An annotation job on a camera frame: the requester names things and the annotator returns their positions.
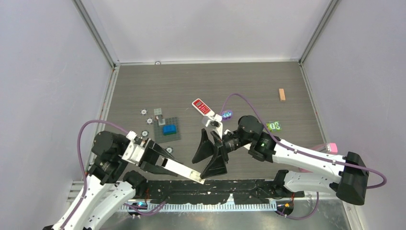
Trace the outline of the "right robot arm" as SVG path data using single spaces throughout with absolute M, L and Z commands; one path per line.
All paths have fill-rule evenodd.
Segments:
M 291 165 L 306 171 L 279 170 L 273 184 L 278 196 L 298 191 L 322 192 L 335 194 L 353 205 L 364 205 L 369 173 L 359 154 L 351 151 L 345 156 L 321 153 L 272 137 L 263 129 L 252 115 L 242 116 L 235 131 L 220 135 L 214 129 L 211 131 L 213 140 L 209 140 L 206 130 L 202 129 L 201 141 L 192 159 L 198 163 L 210 158 L 201 178 L 226 174 L 229 153 L 249 146 L 249 155 L 258 161 Z

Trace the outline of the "white remote control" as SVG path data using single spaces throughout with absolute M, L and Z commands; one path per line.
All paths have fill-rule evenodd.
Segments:
M 192 102 L 192 106 L 202 115 L 207 117 L 214 117 L 215 112 L 200 98 L 195 99 Z

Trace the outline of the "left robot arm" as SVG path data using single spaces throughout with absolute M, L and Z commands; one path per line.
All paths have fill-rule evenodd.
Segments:
M 99 230 L 129 199 L 142 198 L 147 179 L 136 171 L 124 172 L 128 164 L 147 173 L 180 175 L 180 162 L 155 141 L 133 131 L 126 135 L 102 131 L 95 136 L 91 151 L 97 157 L 80 193 L 65 214 L 44 229 Z

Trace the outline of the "white black remote cover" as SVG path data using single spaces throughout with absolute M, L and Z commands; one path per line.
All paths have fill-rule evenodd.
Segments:
M 201 173 L 183 165 L 175 160 L 169 158 L 163 158 L 162 162 L 158 165 L 170 172 L 173 172 L 179 176 L 185 177 L 189 180 L 197 182 L 199 184 L 204 184 L 205 180 L 201 178 Z

